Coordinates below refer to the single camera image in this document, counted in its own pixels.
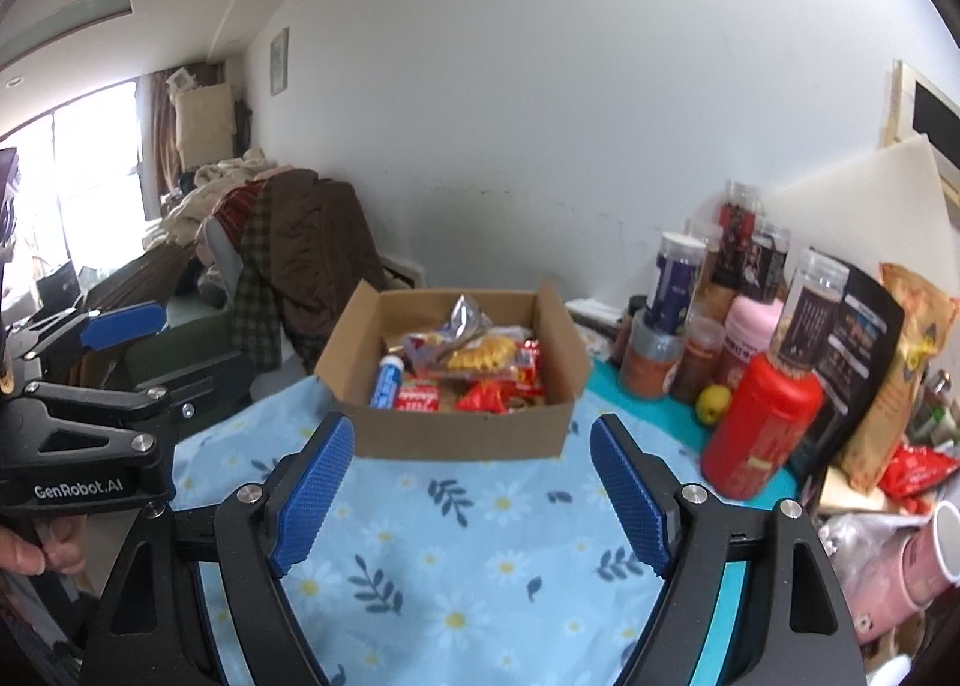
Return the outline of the person's left hand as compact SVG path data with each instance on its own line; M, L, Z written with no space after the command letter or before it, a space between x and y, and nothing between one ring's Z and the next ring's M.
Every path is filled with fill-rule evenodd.
M0 567L17 576L36 577L46 571L75 576L85 569L85 516L62 517L49 522L49 534L32 544L10 528L0 528Z

